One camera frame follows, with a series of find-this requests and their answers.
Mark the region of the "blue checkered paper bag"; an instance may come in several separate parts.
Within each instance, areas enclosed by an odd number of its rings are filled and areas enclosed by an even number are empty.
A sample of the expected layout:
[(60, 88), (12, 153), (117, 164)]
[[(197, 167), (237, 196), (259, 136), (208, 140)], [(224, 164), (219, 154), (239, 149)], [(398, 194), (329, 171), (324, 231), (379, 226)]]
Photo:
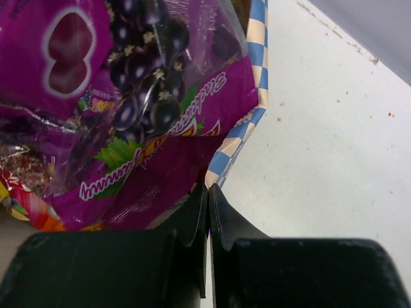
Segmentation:
[(251, 1), (247, 24), (247, 48), (254, 78), (254, 88), (240, 98), (248, 103), (231, 131), (215, 152), (207, 173), (205, 186), (221, 187), (247, 139), (263, 117), (268, 106), (268, 1)]

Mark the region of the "colourful Fox's candy bag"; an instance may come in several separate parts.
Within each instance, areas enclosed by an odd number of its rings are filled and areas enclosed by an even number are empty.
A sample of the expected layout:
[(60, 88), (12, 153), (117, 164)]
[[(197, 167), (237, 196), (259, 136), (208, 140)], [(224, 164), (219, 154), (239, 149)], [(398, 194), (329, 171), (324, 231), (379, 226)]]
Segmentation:
[(55, 174), (60, 170), (59, 163), (56, 155), (35, 151), (2, 155), (1, 205), (15, 219), (25, 221), (40, 231), (104, 229), (99, 219), (78, 224), (70, 221), (69, 217), (60, 217), (65, 210), (75, 210), (75, 205), (81, 200), (69, 193), (47, 195)]

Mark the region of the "purple candy bag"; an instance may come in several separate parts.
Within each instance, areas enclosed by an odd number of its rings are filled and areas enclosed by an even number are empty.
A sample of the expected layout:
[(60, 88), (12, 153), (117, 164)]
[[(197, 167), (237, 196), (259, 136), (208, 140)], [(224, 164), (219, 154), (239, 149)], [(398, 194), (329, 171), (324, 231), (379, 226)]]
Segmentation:
[(58, 157), (61, 218), (146, 227), (248, 109), (244, 29), (234, 1), (2, 1), (1, 156)]

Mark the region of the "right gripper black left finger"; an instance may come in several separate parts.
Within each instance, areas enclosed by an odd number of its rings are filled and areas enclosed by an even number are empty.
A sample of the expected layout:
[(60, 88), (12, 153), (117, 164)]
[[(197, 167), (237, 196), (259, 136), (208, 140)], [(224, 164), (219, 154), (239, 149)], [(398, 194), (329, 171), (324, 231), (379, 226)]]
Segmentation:
[(207, 189), (151, 230), (30, 236), (1, 282), (2, 307), (199, 307), (206, 295)]

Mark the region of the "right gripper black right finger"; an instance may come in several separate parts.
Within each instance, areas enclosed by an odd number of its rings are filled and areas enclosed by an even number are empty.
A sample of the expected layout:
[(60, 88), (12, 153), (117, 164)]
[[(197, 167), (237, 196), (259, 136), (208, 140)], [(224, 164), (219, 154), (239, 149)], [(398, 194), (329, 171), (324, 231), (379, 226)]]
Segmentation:
[(409, 307), (386, 250), (358, 238), (270, 237), (208, 193), (215, 307)]

